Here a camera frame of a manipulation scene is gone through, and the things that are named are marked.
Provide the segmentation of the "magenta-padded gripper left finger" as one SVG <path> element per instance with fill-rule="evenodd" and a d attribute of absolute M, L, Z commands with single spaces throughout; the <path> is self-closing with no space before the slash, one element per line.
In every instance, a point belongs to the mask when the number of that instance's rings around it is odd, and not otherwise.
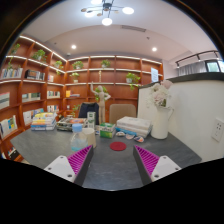
<path fill-rule="evenodd" d="M 82 186 L 92 157 L 93 146 L 90 145 L 68 157 L 58 156 L 45 168 L 45 171 Z"/>

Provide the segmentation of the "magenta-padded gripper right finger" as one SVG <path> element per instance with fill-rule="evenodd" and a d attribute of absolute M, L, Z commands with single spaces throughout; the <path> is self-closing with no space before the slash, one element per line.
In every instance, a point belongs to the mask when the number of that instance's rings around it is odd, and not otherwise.
<path fill-rule="evenodd" d="M 137 145 L 133 148 L 133 156 L 144 185 L 180 170 L 180 167 L 168 156 L 157 156 Z"/>

